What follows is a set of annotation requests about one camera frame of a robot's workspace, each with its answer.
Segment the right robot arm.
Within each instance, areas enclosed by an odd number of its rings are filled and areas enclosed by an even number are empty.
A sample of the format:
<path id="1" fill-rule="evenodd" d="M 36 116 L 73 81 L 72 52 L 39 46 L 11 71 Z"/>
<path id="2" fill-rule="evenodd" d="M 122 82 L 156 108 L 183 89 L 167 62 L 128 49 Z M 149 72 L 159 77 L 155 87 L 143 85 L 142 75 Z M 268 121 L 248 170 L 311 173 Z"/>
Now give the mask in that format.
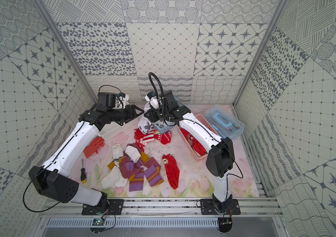
<path id="1" fill-rule="evenodd" d="M 206 167 L 214 176 L 214 206 L 218 212 L 223 212 L 232 201 L 228 185 L 228 175 L 235 162 L 232 140 L 221 138 L 203 125 L 188 107 L 178 104 L 171 91 L 161 96 L 151 91 L 145 96 L 145 100 L 145 117 L 150 122 L 173 122 L 189 132 L 204 147 L 207 152 Z"/>

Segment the red snowflake sock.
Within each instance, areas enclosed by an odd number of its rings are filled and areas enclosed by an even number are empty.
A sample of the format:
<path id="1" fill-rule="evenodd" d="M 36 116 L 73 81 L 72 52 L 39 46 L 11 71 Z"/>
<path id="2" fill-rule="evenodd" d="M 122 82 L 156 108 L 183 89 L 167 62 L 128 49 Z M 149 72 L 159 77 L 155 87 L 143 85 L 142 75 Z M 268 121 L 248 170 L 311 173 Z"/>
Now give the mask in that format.
<path id="1" fill-rule="evenodd" d="M 182 132 L 184 138 L 186 139 L 192 150 L 196 153 L 196 155 L 204 156 L 205 154 L 207 154 L 203 145 L 198 142 L 192 134 L 190 134 L 187 130 L 183 128 L 180 128 L 180 131 Z"/>

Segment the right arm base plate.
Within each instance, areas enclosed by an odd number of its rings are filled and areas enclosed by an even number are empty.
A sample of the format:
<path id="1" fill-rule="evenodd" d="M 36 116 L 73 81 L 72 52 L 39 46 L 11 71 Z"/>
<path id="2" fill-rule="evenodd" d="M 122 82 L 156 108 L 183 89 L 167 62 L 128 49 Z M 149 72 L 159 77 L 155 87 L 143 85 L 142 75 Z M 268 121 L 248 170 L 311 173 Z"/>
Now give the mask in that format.
<path id="1" fill-rule="evenodd" d="M 200 199 L 199 208 L 202 215 L 240 215 L 240 205 L 237 199 L 229 199 L 220 203 L 216 199 Z"/>

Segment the plain white sock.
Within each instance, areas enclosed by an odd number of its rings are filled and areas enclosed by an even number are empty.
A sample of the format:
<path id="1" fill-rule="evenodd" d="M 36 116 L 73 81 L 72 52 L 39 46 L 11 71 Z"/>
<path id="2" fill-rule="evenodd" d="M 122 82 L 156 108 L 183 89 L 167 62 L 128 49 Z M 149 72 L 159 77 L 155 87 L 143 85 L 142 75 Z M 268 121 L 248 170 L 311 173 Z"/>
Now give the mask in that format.
<path id="1" fill-rule="evenodd" d="M 111 172 L 102 179 L 101 184 L 103 189 L 108 189 L 124 187 L 127 182 L 128 180 L 123 178 L 120 169 L 115 166 Z"/>

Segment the small white sock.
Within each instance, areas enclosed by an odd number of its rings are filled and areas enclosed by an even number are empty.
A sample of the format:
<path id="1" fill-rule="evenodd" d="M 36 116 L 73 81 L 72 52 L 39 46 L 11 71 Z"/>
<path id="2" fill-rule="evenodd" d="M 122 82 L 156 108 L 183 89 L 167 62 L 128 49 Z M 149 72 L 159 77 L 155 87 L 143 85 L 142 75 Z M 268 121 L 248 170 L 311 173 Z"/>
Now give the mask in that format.
<path id="1" fill-rule="evenodd" d="M 134 162 L 137 163 L 138 160 L 141 157 L 140 152 L 138 151 L 137 148 L 133 147 L 133 146 L 127 146 L 125 153 L 129 156 L 129 158 Z"/>

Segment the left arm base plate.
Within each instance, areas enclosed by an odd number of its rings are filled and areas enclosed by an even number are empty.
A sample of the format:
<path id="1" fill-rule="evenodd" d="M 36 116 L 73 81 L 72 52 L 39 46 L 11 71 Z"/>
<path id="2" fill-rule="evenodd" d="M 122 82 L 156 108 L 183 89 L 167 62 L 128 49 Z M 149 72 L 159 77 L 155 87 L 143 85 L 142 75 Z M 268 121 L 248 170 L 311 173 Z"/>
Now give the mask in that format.
<path id="1" fill-rule="evenodd" d="M 121 215 L 124 199 L 104 199 L 96 206 L 84 204 L 82 215 L 103 215 L 108 211 L 113 215 Z"/>

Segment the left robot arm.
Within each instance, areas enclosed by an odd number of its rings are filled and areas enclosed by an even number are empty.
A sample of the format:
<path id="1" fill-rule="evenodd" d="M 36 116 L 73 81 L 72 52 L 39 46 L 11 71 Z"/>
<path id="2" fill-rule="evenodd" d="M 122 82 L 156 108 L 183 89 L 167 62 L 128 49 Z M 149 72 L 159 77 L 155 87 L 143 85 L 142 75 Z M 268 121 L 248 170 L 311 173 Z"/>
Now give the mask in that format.
<path id="1" fill-rule="evenodd" d="M 84 111 L 74 130 L 60 148 L 40 167 L 29 171 L 31 184 L 38 194 L 61 203 L 75 202 L 106 210 L 107 195 L 103 192 L 81 186 L 69 178 L 77 160 L 86 156 L 84 150 L 95 140 L 98 133 L 114 122 L 120 126 L 144 113 L 143 109 L 126 104 L 125 94 L 100 92 L 98 102 Z"/>

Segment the white sock black pattern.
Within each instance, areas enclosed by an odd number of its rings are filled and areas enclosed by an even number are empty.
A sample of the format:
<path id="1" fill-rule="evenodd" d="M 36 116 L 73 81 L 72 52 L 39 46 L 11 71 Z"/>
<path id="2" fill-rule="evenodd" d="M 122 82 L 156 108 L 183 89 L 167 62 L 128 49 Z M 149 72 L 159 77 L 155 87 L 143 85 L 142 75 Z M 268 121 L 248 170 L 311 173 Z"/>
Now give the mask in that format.
<path id="1" fill-rule="evenodd" d="M 143 134 L 147 134 L 147 132 L 149 131 L 151 127 L 150 113 L 151 113 L 151 106 L 150 106 L 150 103 L 147 102 L 144 106 L 144 114 L 140 116 L 140 120 L 138 122 L 139 130 Z"/>

